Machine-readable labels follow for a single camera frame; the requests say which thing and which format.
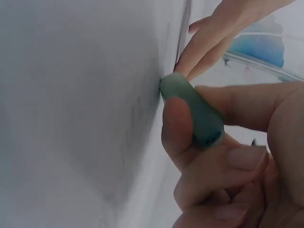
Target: skin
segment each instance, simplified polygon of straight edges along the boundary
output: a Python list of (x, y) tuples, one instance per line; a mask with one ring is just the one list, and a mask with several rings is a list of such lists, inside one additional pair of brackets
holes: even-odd
[(197, 87), (225, 124), (267, 132), (271, 154), (226, 135), (200, 151), (188, 105), (166, 102), (162, 143), (181, 171), (174, 228), (304, 227), (304, 83)]
[(189, 33), (194, 35), (174, 71), (188, 80), (204, 73), (223, 56), (242, 29), (293, 1), (223, 0), (211, 16), (190, 25)]

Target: fingernail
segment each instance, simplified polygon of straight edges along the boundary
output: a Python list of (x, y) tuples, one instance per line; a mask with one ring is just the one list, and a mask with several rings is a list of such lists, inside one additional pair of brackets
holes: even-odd
[(214, 210), (214, 218), (218, 221), (237, 221), (241, 219), (247, 212), (246, 204), (228, 204), (216, 207)]
[(239, 147), (228, 152), (228, 164), (233, 169), (252, 171), (262, 164), (266, 154), (265, 146)]

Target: green eraser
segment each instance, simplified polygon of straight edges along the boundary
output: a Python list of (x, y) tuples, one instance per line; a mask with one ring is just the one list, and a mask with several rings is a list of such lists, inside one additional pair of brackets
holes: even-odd
[(193, 120), (193, 141), (201, 149), (219, 145), (224, 138), (222, 115), (211, 107), (180, 73), (161, 79), (161, 95), (164, 102), (171, 97), (183, 99), (190, 107)]

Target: finger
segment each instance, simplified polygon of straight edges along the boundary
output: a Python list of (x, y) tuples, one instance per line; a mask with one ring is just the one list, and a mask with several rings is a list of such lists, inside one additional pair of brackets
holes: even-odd
[(210, 207), (197, 206), (187, 210), (173, 228), (237, 228), (248, 210), (244, 204)]
[[(162, 144), (181, 171), (201, 153), (192, 145), (193, 123), (189, 106), (180, 98), (171, 98), (165, 104), (162, 118)], [(238, 147), (240, 143), (225, 134), (222, 145)]]
[(198, 64), (203, 56), (216, 46), (223, 38), (228, 36), (230, 28), (217, 18), (211, 18), (206, 26), (201, 27), (185, 47), (174, 71), (185, 77)]
[(219, 146), (201, 153), (182, 172), (174, 197), (182, 210), (200, 204), (213, 191), (241, 186), (267, 166), (266, 147)]
[(230, 201), (231, 198), (229, 197), (227, 192), (224, 189), (219, 189), (212, 192), (202, 204), (208, 206), (220, 206), (224, 204), (229, 204)]
[(241, 228), (258, 227), (265, 210), (265, 197), (261, 182), (255, 180), (245, 185), (241, 192), (232, 199), (232, 203), (243, 203), (249, 206)]
[(301, 87), (302, 83), (279, 83), (196, 89), (223, 114), (226, 124), (265, 132), (276, 108)]
[(235, 34), (232, 34), (223, 40), (221, 40), (214, 48), (208, 51), (199, 63), (190, 71), (187, 76), (187, 79), (190, 81), (197, 77), (198, 75), (204, 73), (210, 67), (217, 63), (217, 61), (223, 57), (224, 53), (230, 47)]
[(201, 20), (195, 21), (189, 26), (189, 33), (195, 33), (197, 32), (201, 27), (205, 26), (206, 23), (209, 23), (211, 19), (211, 16), (205, 17)]

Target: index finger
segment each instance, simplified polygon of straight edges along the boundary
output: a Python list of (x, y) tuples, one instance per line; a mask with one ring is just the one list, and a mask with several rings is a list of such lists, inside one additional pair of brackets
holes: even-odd
[(199, 29), (185, 47), (174, 71), (187, 77), (190, 71), (199, 63), (204, 55), (216, 46), (229, 31), (225, 22), (211, 16), (206, 25)]
[(196, 89), (223, 114), (226, 124), (266, 132), (276, 108), (303, 85), (303, 82), (291, 82)]

